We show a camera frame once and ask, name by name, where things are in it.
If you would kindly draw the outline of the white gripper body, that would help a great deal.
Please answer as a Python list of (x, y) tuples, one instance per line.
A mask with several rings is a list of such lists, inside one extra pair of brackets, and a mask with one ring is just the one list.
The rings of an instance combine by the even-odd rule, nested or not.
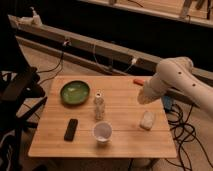
[(138, 93), (137, 100), (142, 105), (151, 103), (153, 101), (152, 91), (150, 89), (142, 88)]

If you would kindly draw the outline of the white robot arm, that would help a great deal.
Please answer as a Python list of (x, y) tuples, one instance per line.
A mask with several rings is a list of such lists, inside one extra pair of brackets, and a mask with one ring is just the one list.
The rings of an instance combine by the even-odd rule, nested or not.
[(188, 57), (166, 58), (156, 66), (155, 74), (143, 83), (137, 100), (148, 104), (158, 100), (174, 87), (198, 107), (213, 115), (213, 87), (198, 80), (193, 74), (193, 62)]

